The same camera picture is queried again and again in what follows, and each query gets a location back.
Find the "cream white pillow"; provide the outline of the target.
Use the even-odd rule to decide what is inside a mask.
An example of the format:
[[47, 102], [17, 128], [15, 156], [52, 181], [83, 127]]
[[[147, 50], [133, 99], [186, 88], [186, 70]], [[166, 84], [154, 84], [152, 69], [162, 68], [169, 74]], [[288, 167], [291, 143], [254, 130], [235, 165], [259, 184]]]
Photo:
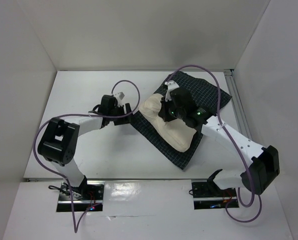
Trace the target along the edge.
[[178, 152], [184, 153], [190, 148], [197, 131], [177, 118], [170, 122], [163, 121], [159, 117], [162, 97], [159, 93], [151, 95], [139, 106], [139, 111], [166, 143]]

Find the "dark blue checkered pillowcase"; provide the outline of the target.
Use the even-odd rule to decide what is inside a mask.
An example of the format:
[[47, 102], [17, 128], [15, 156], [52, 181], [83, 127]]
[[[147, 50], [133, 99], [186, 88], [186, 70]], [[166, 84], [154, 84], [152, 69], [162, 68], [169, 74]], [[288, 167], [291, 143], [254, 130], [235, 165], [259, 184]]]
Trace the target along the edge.
[[[207, 82], [205, 79], [195, 78], [182, 71], [177, 72], [172, 79], [180, 87], [188, 89], [192, 94], [193, 100], [198, 105], [205, 105], [211, 108], [211, 110], [217, 109], [218, 89], [216, 86]], [[162, 83], [154, 94], [164, 96], [166, 92], [167, 90], [164, 89], [164, 84]], [[196, 132], [191, 141], [190, 148], [185, 152], [179, 152], [163, 140], [154, 127], [142, 116], [140, 110], [134, 115], [131, 125], [181, 170], [187, 167], [203, 138], [201, 134]]]

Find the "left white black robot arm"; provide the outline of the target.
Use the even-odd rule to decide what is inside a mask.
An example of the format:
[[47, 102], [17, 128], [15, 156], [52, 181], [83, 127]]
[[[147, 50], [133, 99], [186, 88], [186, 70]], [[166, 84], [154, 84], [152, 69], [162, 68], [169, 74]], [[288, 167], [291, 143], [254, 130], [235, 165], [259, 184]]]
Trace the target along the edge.
[[124, 94], [104, 95], [99, 105], [91, 111], [97, 116], [76, 116], [71, 121], [60, 117], [52, 118], [38, 144], [37, 152], [55, 167], [54, 173], [63, 177], [65, 187], [77, 200], [86, 197], [90, 187], [87, 178], [74, 160], [78, 137], [103, 129], [110, 122], [125, 125], [133, 116], [129, 103], [123, 104]]

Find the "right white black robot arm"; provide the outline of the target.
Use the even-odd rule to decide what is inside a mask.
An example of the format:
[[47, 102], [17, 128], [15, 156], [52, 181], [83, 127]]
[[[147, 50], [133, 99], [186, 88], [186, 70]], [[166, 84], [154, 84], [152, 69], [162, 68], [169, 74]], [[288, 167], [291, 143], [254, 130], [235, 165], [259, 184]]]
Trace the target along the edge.
[[275, 147], [264, 147], [248, 139], [223, 122], [215, 111], [197, 105], [187, 89], [178, 85], [168, 86], [160, 103], [158, 115], [165, 126], [177, 123], [175, 129], [181, 135], [193, 129], [245, 161], [245, 170], [219, 169], [208, 178], [207, 190], [212, 196], [219, 196], [229, 188], [246, 188], [261, 195], [279, 175], [279, 153]]

